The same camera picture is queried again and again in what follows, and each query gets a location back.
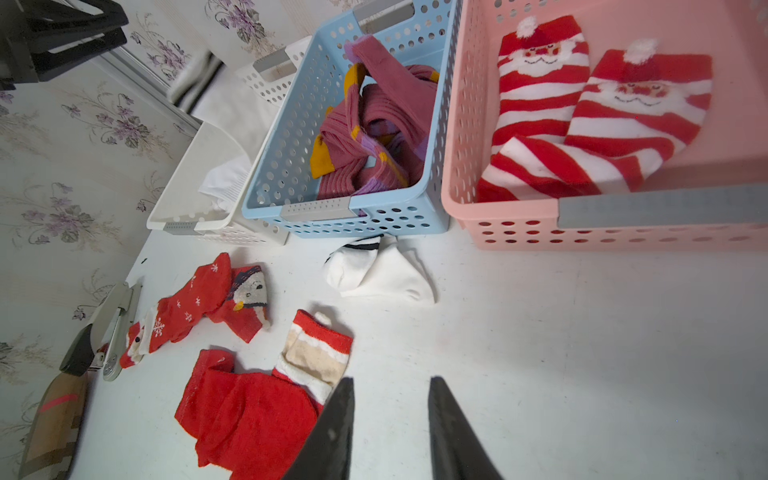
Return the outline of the purple yellow sock front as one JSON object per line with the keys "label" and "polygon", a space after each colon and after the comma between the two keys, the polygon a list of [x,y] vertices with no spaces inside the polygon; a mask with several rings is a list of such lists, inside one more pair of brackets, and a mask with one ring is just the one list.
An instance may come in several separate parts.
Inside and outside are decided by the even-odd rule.
{"label": "purple yellow sock front", "polygon": [[410,184],[392,148],[401,133],[374,109],[389,99],[376,84],[365,86],[368,70],[354,64],[344,79],[344,99],[326,111],[310,156],[310,171],[321,181],[320,196],[335,198],[377,193]]}

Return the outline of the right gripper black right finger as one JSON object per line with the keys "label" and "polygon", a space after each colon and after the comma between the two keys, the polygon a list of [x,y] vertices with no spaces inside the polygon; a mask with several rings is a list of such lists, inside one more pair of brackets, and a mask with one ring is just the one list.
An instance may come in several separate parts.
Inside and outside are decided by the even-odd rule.
{"label": "right gripper black right finger", "polygon": [[432,377],[428,394],[434,479],[501,479],[446,381]]}

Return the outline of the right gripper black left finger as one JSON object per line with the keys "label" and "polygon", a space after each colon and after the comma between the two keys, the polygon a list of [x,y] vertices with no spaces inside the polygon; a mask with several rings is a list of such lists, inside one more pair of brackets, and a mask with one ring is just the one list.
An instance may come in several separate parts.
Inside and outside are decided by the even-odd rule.
{"label": "right gripper black left finger", "polygon": [[354,428],[354,380],[342,378],[284,480],[347,480]]}

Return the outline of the white sock with black stripes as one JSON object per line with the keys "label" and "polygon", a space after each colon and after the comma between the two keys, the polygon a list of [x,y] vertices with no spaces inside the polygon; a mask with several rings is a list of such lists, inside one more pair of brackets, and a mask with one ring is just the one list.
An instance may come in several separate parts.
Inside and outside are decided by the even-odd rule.
{"label": "white sock with black stripes", "polygon": [[168,101],[191,114],[224,67],[224,62],[210,50],[197,52],[171,83],[166,94]]}

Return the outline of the red white striped santa sock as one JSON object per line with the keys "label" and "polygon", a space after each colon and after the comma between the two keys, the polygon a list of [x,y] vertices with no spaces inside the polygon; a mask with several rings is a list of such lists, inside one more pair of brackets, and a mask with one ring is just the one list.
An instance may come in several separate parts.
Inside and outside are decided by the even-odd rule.
{"label": "red white striped santa sock", "polygon": [[576,193],[537,150],[564,142],[589,74],[589,45],[572,15],[520,21],[499,47],[499,116],[479,203],[561,198]]}

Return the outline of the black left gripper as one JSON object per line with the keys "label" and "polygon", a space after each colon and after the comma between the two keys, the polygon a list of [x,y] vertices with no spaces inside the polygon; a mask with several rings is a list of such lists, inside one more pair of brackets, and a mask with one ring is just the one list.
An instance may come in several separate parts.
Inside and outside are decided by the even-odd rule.
{"label": "black left gripper", "polygon": [[50,81],[127,42],[129,19],[115,1],[1,3],[1,88]]}

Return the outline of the red snowflake sock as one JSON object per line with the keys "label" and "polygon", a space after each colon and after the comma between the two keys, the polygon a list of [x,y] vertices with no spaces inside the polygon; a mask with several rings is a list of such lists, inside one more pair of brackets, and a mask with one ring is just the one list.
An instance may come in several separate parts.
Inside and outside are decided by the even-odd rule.
{"label": "red snowflake sock", "polygon": [[262,266],[235,268],[224,252],[198,267],[177,293],[160,299],[129,328],[119,365],[130,368],[163,345],[180,342],[204,318],[226,324],[246,343],[269,328],[268,287]]}

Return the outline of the purple striped sock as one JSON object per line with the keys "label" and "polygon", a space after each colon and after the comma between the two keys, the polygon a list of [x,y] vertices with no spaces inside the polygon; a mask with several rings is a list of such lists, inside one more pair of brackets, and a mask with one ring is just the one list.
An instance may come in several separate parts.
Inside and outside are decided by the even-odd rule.
{"label": "purple striped sock", "polygon": [[326,111],[310,157],[326,200],[408,188],[424,172],[440,74],[404,66],[372,35],[345,46],[343,100]]}

